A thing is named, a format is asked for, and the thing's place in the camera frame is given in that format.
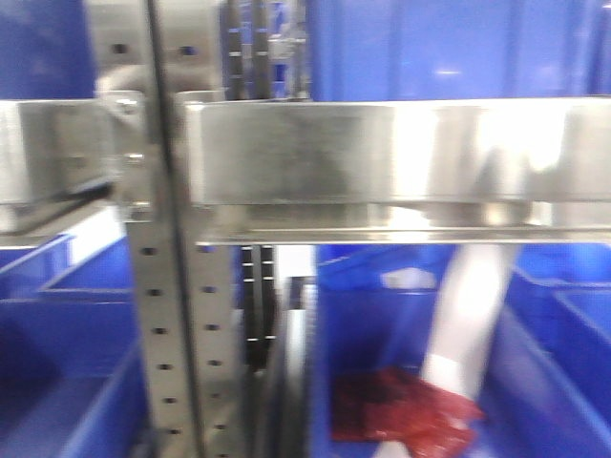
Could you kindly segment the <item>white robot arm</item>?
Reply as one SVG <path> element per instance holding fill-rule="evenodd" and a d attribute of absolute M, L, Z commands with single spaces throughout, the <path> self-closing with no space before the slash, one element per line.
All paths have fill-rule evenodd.
<path fill-rule="evenodd" d="M 521 246 L 458 246 L 441 282 L 421 378 L 475 399 Z"/>

